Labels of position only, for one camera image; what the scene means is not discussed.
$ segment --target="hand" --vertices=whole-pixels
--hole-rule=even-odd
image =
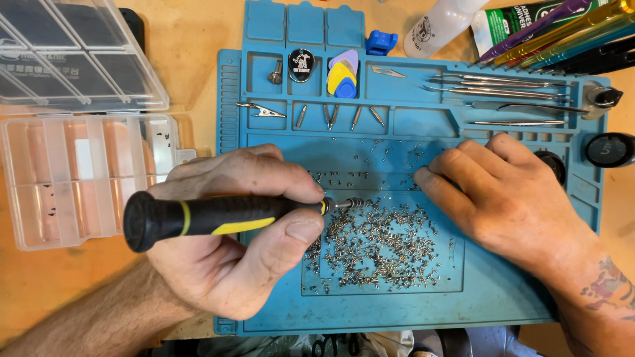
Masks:
[[[178,165],[166,182],[147,191],[157,199],[253,194],[317,203],[324,198],[307,171],[284,162],[271,144]],[[318,212],[299,209],[263,228],[249,247],[229,236],[183,236],[159,241],[147,254],[181,299],[245,320],[260,310],[278,279],[300,262],[323,229]]]
[[[466,235],[539,278],[597,243],[553,171],[507,134],[445,150],[414,179]]]

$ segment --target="clear plastic case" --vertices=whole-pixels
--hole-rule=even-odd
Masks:
[[[171,116],[142,114],[169,103],[111,0],[1,1],[0,132],[19,249],[121,234],[130,195],[196,156],[179,150]]]

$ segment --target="white bottle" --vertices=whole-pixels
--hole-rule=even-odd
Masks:
[[[428,58],[463,32],[489,0],[438,0],[405,35],[408,57]]]

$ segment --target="blue silicone repair mat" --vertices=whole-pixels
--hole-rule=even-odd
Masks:
[[[328,196],[369,201],[354,212],[325,217],[328,229],[278,282],[262,310],[246,321],[217,318],[216,332],[281,335],[553,321],[554,304],[545,288],[461,234],[413,185],[411,175],[465,139],[485,144],[506,132],[534,152],[548,150],[564,160],[565,189],[597,232],[602,171],[583,160],[582,145],[606,130],[606,115],[595,121],[570,115],[565,125],[538,128],[470,124],[545,117],[473,109],[465,105],[504,99],[433,93],[422,84],[435,74],[532,76],[468,69],[463,62],[368,56],[365,33],[364,13],[348,6],[325,10],[308,2],[246,1],[242,51],[218,54],[217,154],[273,143],[285,160],[309,170]],[[316,57],[305,83],[287,75],[288,54],[297,48]],[[349,49],[359,52],[358,95],[335,98],[326,92],[328,61]],[[267,79],[277,60],[284,63],[279,85]],[[374,73],[372,65],[406,78]],[[541,90],[568,93],[576,107],[583,85],[609,85],[603,77],[552,78],[572,86]],[[238,108],[236,102],[253,102],[286,118],[254,117],[257,110]],[[323,104],[331,115],[335,104],[340,106],[332,131]],[[351,132],[358,106],[361,115]],[[239,240],[247,244],[253,235],[241,234]]]

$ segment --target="black and yellow screwdriver handle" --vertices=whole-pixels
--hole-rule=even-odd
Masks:
[[[139,191],[126,204],[123,231],[130,249],[142,253],[162,239],[245,232],[268,226],[297,208],[310,208],[325,215],[335,206],[328,197],[313,204],[262,196],[167,201]]]

